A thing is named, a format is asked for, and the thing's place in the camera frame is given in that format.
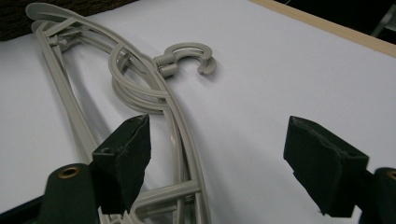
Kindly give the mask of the white metal desk frame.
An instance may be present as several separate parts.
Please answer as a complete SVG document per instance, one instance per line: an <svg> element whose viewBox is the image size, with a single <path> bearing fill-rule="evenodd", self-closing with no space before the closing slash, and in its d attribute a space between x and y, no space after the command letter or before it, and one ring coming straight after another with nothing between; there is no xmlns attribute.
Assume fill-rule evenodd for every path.
<svg viewBox="0 0 396 224"><path fill-rule="evenodd" d="M389 8L379 24L371 32L371 36L378 37L384 30L396 32L396 4Z"/></svg>

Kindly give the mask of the white table cover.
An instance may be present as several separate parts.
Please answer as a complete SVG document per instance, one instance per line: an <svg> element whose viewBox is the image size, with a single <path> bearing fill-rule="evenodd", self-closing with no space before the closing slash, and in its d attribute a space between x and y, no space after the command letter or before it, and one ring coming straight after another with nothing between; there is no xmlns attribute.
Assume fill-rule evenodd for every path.
<svg viewBox="0 0 396 224"><path fill-rule="evenodd" d="M248 0L141 0L94 20L149 56L201 42L213 75L187 59L168 85L191 129L213 224L357 224L323 216L283 158L289 118L311 119L396 167L396 58ZM0 42L0 213L44 192L78 160L34 35Z"/></svg>

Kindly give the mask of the grey plastic clothes hanger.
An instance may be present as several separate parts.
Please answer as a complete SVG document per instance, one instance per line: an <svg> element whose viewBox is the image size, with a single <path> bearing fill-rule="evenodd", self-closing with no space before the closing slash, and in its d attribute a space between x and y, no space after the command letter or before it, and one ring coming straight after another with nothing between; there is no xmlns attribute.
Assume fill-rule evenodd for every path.
<svg viewBox="0 0 396 224"><path fill-rule="evenodd" d="M71 17L88 20L71 10L46 3L28 5L26 14L33 23ZM128 219L111 221L103 215L96 200L91 163L84 161L81 154L80 157L79 163L65 165L49 175L38 224L133 224ZM186 217L185 224L191 224L191 216Z"/></svg>
<svg viewBox="0 0 396 224"><path fill-rule="evenodd" d="M137 84L144 86L143 75L160 75L166 80L178 70L183 58L199 61L198 72L209 75L216 69L216 61L210 47L194 42L179 43L168 47L164 54L150 58L120 35L97 23L71 17L63 21L35 21L32 30L36 34L42 53L57 91L62 99L78 151L84 161L92 163L92 153L102 144L93 136L78 101L73 93L63 62L64 51L78 43L91 44L108 53L108 68L111 76L119 72ZM129 213L106 215L111 221L129 219Z"/></svg>
<svg viewBox="0 0 396 224"><path fill-rule="evenodd" d="M162 76L143 75L142 79L144 86L116 72L112 75L113 91L135 110L164 115L174 152L174 183L140 194L129 219L143 224L148 217L170 213L173 224L185 224L186 215L191 215L191 224L210 224L200 162L180 106Z"/></svg>

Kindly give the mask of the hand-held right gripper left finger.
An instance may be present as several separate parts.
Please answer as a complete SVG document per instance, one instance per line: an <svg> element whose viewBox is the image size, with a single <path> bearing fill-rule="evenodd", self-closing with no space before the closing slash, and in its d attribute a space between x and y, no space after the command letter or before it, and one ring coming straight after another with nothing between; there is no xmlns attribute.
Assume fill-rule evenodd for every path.
<svg viewBox="0 0 396 224"><path fill-rule="evenodd" d="M149 116L125 120L92 153L92 158L92 178L102 213L129 213L151 158Z"/></svg>

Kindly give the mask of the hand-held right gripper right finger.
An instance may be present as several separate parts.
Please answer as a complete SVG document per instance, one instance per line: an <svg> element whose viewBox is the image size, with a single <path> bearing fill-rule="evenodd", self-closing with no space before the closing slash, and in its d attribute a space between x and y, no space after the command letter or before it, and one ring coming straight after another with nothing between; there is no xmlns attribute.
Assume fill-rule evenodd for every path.
<svg viewBox="0 0 396 224"><path fill-rule="evenodd" d="M369 157L312 120L291 116L283 158L322 214L350 217L355 178Z"/></svg>

